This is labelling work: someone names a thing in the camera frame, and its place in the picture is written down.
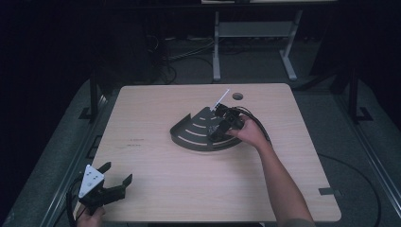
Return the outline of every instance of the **wrist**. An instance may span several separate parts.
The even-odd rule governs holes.
[[[271,145],[271,143],[267,140],[263,140],[260,143],[258,143],[257,145],[254,146],[257,150],[257,152],[259,152],[259,154],[262,154],[264,152],[272,152],[273,147]]]

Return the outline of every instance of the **semicircular plate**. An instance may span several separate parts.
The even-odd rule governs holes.
[[[197,151],[216,151],[239,144],[241,140],[230,135],[224,136],[219,142],[209,140],[209,128],[217,126],[221,120],[210,112],[209,107],[205,107],[194,117],[191,118],[189,114],[173,126],[170,129],[171,139],[183,148]]]

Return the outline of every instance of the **gray carpet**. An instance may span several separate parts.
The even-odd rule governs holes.
[[[319,48],[317,43],[296,43],[290,58],[299,77],[289,81],[278,49],[285,41],[253,41],[244,52],[221,56],[221,81],[219,83],[284,82],[291,87],[314,79],[308,75]],[[199,47],[193,42],[170,42],[171,56]],[[211,61],[211,53],[197,57]],[[206,61],[186,59],[171,63],[177,71],[177,84],[201,84],[212,82],[212,68]],[[347,94],[333,96],[328,92],[332,79],[328,79],[307,92],[294,92],[296,101],[320,156],[327,179],[337,190],[336,199],[342,213],[340,221],[318,223],[318,226],[401,226],[400,217],[394,211],[357,139],[355,128],[363,130],[374,147],[383,166],[394,183],[400,187],[401,161],[400,131],[379,107],[369,88],[360,83],[358,104],[367,108],[374,121],[355,126],[345,113],[343,103]],[[158,79],[154,84],[163,84]],[[79,119],[81,111],[90,106],[89,83],[82,85],[72,100],[61,123],[49,141],[44,153],[32,172],[17,202],[10,211],[4,226],[53,225],[47,222],[62,212],[65,190],[71,179],[92,161],[86,156],[96,153],[94,141],[104,132],[113,110],[118,89],[107,101],[100,103],[100,114],[94,124]],[[105,226],[148,226],[146,223],[105,223]],[[65,213],[56,226],[68,226]]]

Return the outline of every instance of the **table leg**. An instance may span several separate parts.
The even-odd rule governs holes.
[[[213,81],[220,81],[220,60],[218,58],[218,11],[215,20],[215,51],[213,52]]]
[[[291,50],[292,44],[294,43],[295,35],[297,34],[298,25],[301,21],[303,11],[298,10],[297,14],[295,15],[294,21],[291,26],[291,30],[289,31],[288,35],[288,44],[285,49],[280,50],[280,57],[283,61],[284,66],[286,67],[286,71],[290,80],[296,80],[297,76],[292,68],[291,61],[289,60],[289,51]]]

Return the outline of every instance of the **wooden table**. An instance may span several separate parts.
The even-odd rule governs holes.
[[[169,130],[213,105],[249,109],[267,129],[277,155],[305,195],[316,221],[340,210],[295,99],[286,84],[129,86],[121,89],[94,159],[112,162],[105,187],[133,174],[126,198],[106,206],[105,220],[124,222],[275,221],[259,156],[240,143],[221,151],[179,147]],[[244,95],[234,100],[233,93]]]

